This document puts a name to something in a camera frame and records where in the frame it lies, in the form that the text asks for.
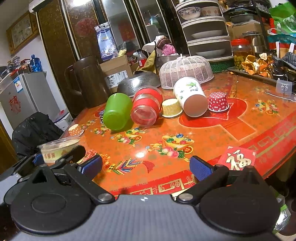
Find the white paper cup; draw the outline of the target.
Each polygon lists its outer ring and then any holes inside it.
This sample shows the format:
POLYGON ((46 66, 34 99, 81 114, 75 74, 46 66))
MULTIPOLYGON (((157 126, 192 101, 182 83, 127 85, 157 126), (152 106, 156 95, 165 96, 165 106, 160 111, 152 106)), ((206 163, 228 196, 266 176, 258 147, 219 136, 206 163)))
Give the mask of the white paper cup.
POLYGON ((201 84, 193 77, 179 79, 173 89, 185 114, 192 118, 202 116, 208 109, 208 99, 201 84))

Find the red fu envelope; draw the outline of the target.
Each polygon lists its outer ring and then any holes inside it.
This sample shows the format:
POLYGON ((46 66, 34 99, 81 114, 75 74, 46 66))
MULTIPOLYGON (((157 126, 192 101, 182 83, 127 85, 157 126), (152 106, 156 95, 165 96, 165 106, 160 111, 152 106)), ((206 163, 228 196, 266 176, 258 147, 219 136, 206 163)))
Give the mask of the red fu envelope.
POLYGON ((242 147, 228 146, 217 164, 229 170, 242 171, 246 166, 254 166, 256 152, 242 147))

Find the white foam box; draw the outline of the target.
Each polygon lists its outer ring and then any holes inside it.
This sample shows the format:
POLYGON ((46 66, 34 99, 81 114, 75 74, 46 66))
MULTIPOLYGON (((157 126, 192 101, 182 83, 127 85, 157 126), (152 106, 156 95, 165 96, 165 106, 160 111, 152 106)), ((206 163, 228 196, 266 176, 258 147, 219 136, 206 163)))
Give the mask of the white foam box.
POLYGON ((69 113, 69 110, 66 108, 58 113, 53 123, 62 131, 66 131, 71 125, 72 121, 73 118, 69 113))

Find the wooden chair with clothes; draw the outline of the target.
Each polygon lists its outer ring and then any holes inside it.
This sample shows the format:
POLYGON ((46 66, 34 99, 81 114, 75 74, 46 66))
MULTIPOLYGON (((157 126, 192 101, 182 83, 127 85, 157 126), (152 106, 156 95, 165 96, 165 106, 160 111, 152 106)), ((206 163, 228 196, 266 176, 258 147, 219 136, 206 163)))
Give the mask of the wooden chair with clothes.
POLYGON ((36 112, 21 122, 13 131, 12 144, 18 160, 39 152, 39 145, 55 141, 63 131, 47 114, 36 112))

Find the red clear plastic jar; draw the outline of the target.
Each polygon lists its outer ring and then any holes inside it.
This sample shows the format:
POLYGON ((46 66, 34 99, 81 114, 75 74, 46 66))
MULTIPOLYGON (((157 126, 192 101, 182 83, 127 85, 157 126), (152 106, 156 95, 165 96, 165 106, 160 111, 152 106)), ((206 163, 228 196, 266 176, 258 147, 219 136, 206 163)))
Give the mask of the red clear plastic jar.
POLYGON ((152 126, 159 118, 163 96, 158 88, 142 86, 134 95, 130 117, 139 126, 152 126))

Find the steel colander bowl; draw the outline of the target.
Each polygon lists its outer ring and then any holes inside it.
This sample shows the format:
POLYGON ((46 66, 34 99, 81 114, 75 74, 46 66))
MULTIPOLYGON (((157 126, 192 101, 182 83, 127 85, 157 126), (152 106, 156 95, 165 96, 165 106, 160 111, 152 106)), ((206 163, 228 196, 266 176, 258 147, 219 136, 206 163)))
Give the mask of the steel colander bowl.
POLYGON ((146 71, 137 73, 132 77, 125 78, 119 83, 117 93, 123 93, 129 97, 134 97, 135 93, 143 86, 153 86, 156 88, 160 87, 161 82, 158 75, 153 72, 146 71))

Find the silver refrigerator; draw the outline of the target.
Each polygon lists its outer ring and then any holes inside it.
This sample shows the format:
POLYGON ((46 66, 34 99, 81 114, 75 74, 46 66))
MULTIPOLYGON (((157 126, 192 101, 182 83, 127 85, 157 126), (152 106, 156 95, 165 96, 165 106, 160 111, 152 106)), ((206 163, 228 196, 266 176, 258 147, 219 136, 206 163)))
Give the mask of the silver refrigerator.
POLYGON ((60 112, 44 72, 8 76, 1 84, 1 105, 13 129, 36 112, 51 120, 60 112))

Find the cardboard box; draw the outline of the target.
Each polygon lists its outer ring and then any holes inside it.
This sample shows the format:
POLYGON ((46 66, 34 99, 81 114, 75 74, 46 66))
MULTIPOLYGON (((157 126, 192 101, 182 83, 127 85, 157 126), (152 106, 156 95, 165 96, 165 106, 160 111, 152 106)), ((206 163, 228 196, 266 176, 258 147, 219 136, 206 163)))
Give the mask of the cardboard box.
POLYGON ((117 92, 117 87, 122 80, 133 76, 126 55, 106 61, 100 64, 100 67, 112 93, 117 92))

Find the white mesh food cover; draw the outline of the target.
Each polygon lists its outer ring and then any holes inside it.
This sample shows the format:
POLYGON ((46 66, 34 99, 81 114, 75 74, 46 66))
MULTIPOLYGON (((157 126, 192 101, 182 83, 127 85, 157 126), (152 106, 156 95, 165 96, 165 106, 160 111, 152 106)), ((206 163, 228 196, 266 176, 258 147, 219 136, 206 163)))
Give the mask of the white mesh food cover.
POLYGON ((183 77, 195 78, 200 84, 214 78, 210 63, 202 56, 180 56, 168 61, 159 70, 162 89, 173 89, 183 77))

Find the blue white snack bag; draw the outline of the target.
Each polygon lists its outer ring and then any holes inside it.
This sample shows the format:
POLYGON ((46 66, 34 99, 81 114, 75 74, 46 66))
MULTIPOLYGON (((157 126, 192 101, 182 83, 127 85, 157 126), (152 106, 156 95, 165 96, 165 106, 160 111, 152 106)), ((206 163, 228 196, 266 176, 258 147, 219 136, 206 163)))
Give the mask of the blue white snack bag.
POLYGON ((102 61, 116 58, 118 55, 117 45, 112 35, 109 22, 94 27, 102 61))

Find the red label drink bottle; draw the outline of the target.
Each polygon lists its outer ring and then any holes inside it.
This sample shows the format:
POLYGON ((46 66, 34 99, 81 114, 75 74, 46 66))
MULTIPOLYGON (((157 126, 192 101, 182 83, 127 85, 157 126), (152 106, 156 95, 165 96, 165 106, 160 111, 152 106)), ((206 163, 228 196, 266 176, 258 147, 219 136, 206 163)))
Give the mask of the red label drink bottle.
POLYGON ((143 67, 145 65, 147 61, 147 57, 145 56, 145 54, 142 52, 141 49, 138 49, 137 50, 137 62, 138 62, 138 65, 139 67, 143 67))

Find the red lid pickle jar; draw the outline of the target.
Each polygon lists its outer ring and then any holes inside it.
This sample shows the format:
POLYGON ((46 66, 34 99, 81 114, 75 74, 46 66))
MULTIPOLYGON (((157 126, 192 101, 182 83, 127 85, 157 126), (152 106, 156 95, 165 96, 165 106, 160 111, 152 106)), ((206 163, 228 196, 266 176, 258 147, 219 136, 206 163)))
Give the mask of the red lid pickle jar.
POLYGON ((231 41, 232 52, 234 55, 235 68, 242 70, 242 62, 245 61, 248 55, 252 54, 252 48, 247 39, 234 39, 231 41))

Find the white tiered dish rack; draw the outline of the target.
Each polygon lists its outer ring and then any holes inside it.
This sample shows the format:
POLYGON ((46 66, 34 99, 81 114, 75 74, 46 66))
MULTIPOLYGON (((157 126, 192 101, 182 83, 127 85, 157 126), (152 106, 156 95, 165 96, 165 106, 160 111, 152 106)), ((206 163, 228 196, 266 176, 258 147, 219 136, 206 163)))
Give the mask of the white tiered dish rack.
POLYGON ((209 62, 233 58, 226 20, 218 1, 180 1, 175 6, 189 54, 209 62))

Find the green shopping bag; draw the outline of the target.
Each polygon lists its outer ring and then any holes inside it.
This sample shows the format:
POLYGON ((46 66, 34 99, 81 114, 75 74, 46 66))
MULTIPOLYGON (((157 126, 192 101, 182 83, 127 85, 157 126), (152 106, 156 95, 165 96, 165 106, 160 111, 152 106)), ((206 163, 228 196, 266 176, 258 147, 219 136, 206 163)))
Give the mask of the green shopping bag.
POLYGON ((291 2, 269 9, 274 25, 281 33, 295 35, 295 6, 291 2))

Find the wall clock wooden frame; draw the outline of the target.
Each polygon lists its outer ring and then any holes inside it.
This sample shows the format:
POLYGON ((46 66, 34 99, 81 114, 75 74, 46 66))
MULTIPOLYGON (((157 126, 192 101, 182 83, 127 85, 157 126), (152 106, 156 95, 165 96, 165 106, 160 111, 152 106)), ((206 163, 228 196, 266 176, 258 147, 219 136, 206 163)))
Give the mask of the wall clock wooden frame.
POLYGON ((6 30, 10 54, 15 55, 38 35, 37 18, 27 11, 6 30))

